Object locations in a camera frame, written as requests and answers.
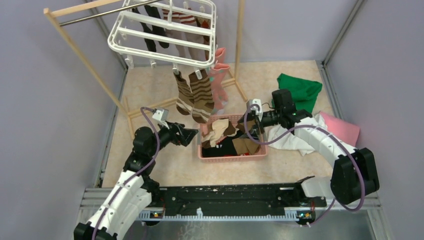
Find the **brown striped sock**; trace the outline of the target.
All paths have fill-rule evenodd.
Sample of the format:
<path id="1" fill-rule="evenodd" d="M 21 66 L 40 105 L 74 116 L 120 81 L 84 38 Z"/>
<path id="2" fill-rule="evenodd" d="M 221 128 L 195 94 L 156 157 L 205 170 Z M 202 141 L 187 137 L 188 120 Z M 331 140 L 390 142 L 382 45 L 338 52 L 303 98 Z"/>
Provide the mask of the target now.
<path id="1" fill-rule="evenodd" d="M 192 113 L 195 100 L 187 81 L 182 77 L 181 72 L 174 73 L 174 78 L 177 84 L 178 96 L 176 99 L 177 111 L 184 115 L 190 115 Z"/>
<path id="2" fill-rule="evenodd" d="M 189 77 L 190 89 L 194 99 L 192 118 L 199 124 L 207 123 L 215 107 L 211 81 L 205 69 L 200 70 L 199 79 L 195 72 Z"/>

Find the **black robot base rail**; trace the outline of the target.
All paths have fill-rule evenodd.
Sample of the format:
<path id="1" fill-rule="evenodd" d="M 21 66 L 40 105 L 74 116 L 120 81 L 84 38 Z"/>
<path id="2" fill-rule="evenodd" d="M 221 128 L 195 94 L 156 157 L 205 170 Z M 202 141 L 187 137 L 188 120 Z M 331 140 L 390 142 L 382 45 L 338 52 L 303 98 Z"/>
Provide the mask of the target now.
<path id="1" fill-rule="evenodd" d="M 335 202 L 348 205 L 361 197 L 356 178 L 333 178 L 331 197 L 308 197 L 295 183 L 160 187 L 148 176 L 127 181 L 126 173 L 95 214 L 74 233 L 89 239 L 119 239 L 136 220 L 148 225 L 163 221 L 289 221 L 310 227 L 318 221 L 314 208 L 329 210 Z"/>

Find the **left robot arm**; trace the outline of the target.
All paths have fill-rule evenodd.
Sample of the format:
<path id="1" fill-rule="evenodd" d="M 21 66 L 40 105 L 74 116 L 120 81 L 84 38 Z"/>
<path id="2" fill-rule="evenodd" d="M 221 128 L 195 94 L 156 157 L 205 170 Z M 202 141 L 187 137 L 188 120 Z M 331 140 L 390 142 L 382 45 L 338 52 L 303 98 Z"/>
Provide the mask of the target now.
<path id="1" fill-rule="evenodd" d="M 198 132 L 177 122 L 137 129 L 118 181 L 93 216 L 77 224 L 73 238 L 122 240 L 141 211 L 160 202 L 160 185 L 150 177 L 159 151 L 168 144 L 187 147 Z"/>

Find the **white plastic clip hanger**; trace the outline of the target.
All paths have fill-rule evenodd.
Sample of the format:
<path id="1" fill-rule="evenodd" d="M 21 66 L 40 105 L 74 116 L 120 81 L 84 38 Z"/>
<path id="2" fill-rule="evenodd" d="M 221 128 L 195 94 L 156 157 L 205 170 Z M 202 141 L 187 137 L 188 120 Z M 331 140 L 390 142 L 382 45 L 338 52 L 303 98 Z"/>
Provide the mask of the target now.
<path id="1" fill-rule="evenodd" d="M 196 27 L 195 17 L 211 19 L 211 35 L 216 36 L 217 8 L 211 0 L 197 0 L 201 8 L 207 6 L 210 10 L 195 10 L 190 8 L 188 1 L 182 7 L 175 6 L 167 0 L 159 4 L 173 6 L 172 11 L 143 5 L 119 12 L 118 17 L 107 38 L 108 46 L 115 52 L 126 55 L 126 64 L 133 67 L 133 57 L 150 60 L 151 66 L 157 61 L 173 64 L 173 71 L 178 71 L 178 65 L 193 67 L 197 77 L 200 70 L 215 65 L 215 60 L 199 61 L 195 48 L 204 48 L 195 43 L 195 34 L 205 32 Z"/>

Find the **pink sock with teal spots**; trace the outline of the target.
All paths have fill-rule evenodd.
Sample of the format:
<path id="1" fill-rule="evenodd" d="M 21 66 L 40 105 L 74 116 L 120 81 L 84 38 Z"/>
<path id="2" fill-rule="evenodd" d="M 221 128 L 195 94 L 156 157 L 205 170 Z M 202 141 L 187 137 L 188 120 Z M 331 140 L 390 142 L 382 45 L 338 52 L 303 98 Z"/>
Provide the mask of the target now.
<path id="1" fill-rule="evenodd" d="M 226 58 L 226 48 L 220 47 L 215 51 L 214 64 L 224 64 Z"/>

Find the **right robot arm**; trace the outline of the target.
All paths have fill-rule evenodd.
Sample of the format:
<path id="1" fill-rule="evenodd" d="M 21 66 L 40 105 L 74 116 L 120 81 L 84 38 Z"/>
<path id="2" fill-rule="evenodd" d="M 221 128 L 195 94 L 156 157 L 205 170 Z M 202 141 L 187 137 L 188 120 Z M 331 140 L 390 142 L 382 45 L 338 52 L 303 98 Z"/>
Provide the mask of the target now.
<path id="1" fill-rule="evenodd" d="M 349 211 L 358 211 L 365 197 L 380 188 L 375 157 L 368 148 L 358 149 L 324 129 L 305 109 L 297 109 L 288 89 L 272 92 L 273 108 L 264 111 L 259 99 L 246 103 L 246 112 L 239 119 L 245 135 L 254 142 L 251 133 L 265 127 L 286 129 L 281 137 L 293 135 L 309 144 L 332 167 L 329 177 L 309 177 L 300 181 L 293 192 L 299 206 L 307 206 L 315 197 L 336 200 Z"/>

